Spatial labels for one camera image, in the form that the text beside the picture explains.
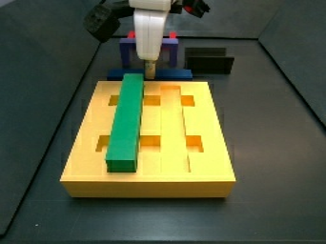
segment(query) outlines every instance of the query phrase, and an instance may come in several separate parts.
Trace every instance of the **gray surface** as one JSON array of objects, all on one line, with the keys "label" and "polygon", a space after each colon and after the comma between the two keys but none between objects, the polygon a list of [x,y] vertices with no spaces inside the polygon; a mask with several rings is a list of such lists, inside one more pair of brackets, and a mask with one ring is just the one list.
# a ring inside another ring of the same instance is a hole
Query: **gray surface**
[{"label": "gray surface", "polygon": [[[258,38],[285,0],[205,0],[212,11],[202,19],[186,11],[170,14],[166,33],[178,36]],[[133,17],[122,19],[117,35],[134,30]]]},{"label": "gray surface", "polygon": [[[237,184],[226,199],[73,199],[59,183],[97,80],[119,68],[119,40],[101,47],[34,185],[3,240],[326,240],[326,134],[257,41],[181,40],[228,47],[232,75],[208,79]],[[168,65],[164,53],[160,66]],[[133,68],[142,62],[134,57]]]},{"label": "gray surface", "polygon": [[15,0],[0,0],[0,7],[6,6],[7,4],[10,4],[14,1]]},{"label": "gray surface", "polygon": [[95,3],[18,0],[0,9],[0,234],[95,55],[82,26]]},{"label": "gray surface", "polygon": [[260,41],[326,125],[325,11],[325,0],[286,0]]}]

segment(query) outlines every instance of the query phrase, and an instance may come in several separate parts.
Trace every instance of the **yellow wooden block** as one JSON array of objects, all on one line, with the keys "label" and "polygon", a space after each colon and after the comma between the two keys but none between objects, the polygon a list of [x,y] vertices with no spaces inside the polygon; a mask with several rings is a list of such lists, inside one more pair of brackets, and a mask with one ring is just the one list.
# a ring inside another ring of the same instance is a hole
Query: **yellow wooden block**
[{"label": "yellow wooden block", "polygon": [[98,82],[61,179],[69,194],[229,196],[236,177],[206,82],[146,82],[138,172],[107,172],[121,87],[122,82]]}]

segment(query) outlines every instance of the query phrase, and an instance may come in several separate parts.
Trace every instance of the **green block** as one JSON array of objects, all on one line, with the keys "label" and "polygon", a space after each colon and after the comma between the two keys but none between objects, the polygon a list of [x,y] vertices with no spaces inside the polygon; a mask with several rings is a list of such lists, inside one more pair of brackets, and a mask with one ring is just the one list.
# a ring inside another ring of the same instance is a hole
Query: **green block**
[{"label": "green block", "polygon": [[126,74],[106,154],[107,172],[136,173],[144,109],[145,77]]}]

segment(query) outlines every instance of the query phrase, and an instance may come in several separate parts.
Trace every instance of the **blue base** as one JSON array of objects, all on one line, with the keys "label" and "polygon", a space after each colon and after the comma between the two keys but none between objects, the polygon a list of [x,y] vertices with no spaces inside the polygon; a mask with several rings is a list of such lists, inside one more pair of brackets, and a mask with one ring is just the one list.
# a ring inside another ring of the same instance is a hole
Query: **blue base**
[{"label": "blue base", "polygon": [[[109,71],[107,80],[123,80],[126,73],[142,73],[146,75],[144,69],[113,69]],[[192,70],[157,70],[154,80],[193,80],[193,73]]]}]

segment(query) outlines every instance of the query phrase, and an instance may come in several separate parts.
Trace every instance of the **purple block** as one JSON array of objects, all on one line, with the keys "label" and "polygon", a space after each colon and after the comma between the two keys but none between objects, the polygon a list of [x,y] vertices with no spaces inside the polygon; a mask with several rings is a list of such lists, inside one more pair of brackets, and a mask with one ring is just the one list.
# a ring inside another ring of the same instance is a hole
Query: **purple block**
[{"label": "purple block", "polygon": [[[121,56],[122,56],[122,65],[130,65],[130,50],[137,48],[137,39],[136,38],[122,38],[121,39]],[[178,39],[176,38],[164,38],[162,48],[170,50],[170,66],[177,66],[178,61]]]}]

